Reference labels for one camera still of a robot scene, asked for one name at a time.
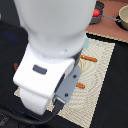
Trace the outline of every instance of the white plastic casing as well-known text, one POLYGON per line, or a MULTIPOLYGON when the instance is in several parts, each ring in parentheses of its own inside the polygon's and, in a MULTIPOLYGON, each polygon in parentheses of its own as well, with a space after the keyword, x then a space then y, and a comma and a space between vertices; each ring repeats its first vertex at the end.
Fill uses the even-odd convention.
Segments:
POLYGON ((85 42, 96 0, 14 0, 30 45, 43 56, 66 58, 85 42))
POLYGON ((28 44, 13 81, 20 86, 20 98, 26 108, 42 115, 54 96, 54 90, 63 74, 68 75, 74 67, 74 59, 43 58, 28 44), (34 65, 46 69, 46 74, 33 70, 34 65))

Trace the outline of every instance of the woven placemat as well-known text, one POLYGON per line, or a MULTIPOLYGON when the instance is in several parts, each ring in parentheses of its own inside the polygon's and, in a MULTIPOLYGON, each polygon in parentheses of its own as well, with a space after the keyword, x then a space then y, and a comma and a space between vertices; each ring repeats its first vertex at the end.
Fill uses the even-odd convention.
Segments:
MULTIPOLYGON (((84 84, 85 89, 75 88, 70 102, 60 111, 59 116, 81 127, 89 128, 114 46, 114 43, 89 39, 89 46, 83 49, 82 55, 97 58, 98 62, 80 59, 82 74, 78 82, 84 84)), ((14 93, 18 97, 19 89, 14 93)), ((52 109, 51 101, 47 110, 52 109)))

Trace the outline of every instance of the table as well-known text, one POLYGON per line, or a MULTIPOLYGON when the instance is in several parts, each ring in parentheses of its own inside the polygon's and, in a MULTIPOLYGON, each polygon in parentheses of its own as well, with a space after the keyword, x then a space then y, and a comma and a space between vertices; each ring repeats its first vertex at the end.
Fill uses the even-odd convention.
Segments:
MULTIPOLYGON (((89 38, 115 43, 106 78, 96 106, 90 128, 127 128, 128 127, 128 44, 87 34, 89 38)), ((13 84, 13 64, 20 63, 27 45, 27 33, 0 22, 0 103, 7 104, 36 116, 25 109, 20 99, 14 96, 17 86, 13 84)), ((81 128, 68 120, 56 116, 47 123, 54 128, 81 128)))

